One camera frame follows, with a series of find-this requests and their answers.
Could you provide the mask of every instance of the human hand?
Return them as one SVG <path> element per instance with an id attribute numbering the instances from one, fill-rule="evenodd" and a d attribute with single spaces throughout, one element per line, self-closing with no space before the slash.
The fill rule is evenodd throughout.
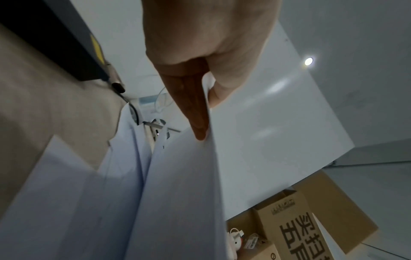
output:
<path id="1" fill-rule="evenodd" d="M 276 21 L 280 0 L 142 0 L 146 54 L 198 140 L 209 127 L 202 78 L 215 107 L 249 77 Z"/>

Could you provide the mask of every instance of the cardboard box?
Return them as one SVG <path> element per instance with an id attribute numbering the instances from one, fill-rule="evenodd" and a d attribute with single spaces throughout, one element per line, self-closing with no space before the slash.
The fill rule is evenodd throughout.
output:
<path id="1" fill-rule="evenodd" d="M 253 207 L 259 234 L 282 260 L 333 260 L 302 193 L 284 190 Z"/>
<path id="2" fill-rule="evenodd" d="M 261 236 L 245 240 L 237 257 L 237 260 L 281 260 L 275 245 Z"/>
<path id="3" fill-rule="evenodd" d="M 342 251 L 347 254 L 377 231 L 374 222 L 324 172 L 293 185 Z"/>

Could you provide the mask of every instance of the yellow sticker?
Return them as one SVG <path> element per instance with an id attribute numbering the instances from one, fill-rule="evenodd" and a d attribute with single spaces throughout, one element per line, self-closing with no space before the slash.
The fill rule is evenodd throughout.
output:
<path id="1" fill-rule="evenodd" d="M 104 64 L 104 57 L 103 57 L 103 52 L 101 51 L 100 45 L 98 44 L 98 41 L 94 38 L 92 34 L 91 36 L 91 41 L 93 42 L 93 47 L 95 50 L 95 54 L 97 55 L 97 58 L 101 61 L 102 64 Z"/>

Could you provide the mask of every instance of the metal rod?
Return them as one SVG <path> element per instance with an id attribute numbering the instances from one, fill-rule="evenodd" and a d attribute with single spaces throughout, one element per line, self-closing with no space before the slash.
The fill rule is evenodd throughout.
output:
<path id="1" fill-rule="evenodd" d="M 150 122 L 147 122 L 147 121 L 143 121 L 143 124 L 146 125 L 146 126 L 150 126 L 150 127 L 154 127 L 154 128 L 158 128 L 158 129 L 163 129 L 163 126 L 157 125 L 157 124 L 154 124 L 154 123 L 150 123 Z M 177 132 L 177 133 L 181 133 L 181 131 L 179 131 L 179 130 L 177 130 L 177 129 L 173 129 L 173 128 L 170 128 L 170 127 L 167 127 L 167 128 L 168 128 L 168 130 L 170 130 L 170 131 L 174 131 L 174 132 Z"/>

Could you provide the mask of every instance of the ceiling light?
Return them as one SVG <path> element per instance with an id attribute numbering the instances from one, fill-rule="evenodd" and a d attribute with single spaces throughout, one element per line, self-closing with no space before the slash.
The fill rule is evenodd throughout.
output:
<path id="1" fill-rule="evenodd" d="M 310 58 L 305 60 L 304 64 L 305 64 L 305 66 L 309 66 L 313 63 L 313 61 L 314 61 L 313 58 L 310 57 Z"/>

